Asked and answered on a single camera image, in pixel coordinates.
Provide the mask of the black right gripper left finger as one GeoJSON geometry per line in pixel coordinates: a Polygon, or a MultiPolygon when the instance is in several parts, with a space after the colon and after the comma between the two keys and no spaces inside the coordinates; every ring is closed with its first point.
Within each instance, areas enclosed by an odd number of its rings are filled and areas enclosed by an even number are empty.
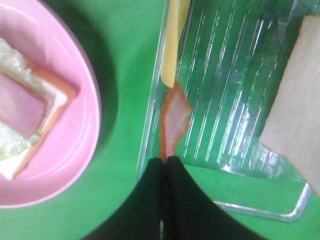
{"type": "Polygon", "coordinates": [[[163,173],[162,160],[150,159],[139,182],[122,205],[83,239],[159,240],[163,173]]]}

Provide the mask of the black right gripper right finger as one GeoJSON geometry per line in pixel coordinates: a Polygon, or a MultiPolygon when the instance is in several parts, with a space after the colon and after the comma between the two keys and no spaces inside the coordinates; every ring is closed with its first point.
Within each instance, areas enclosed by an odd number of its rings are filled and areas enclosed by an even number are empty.
{"type": "Polygon", "coordinates": [[[179,157],[167,159],[166,173],[166,240],[263,239],[215,204],[193,180],[179,157]]]}

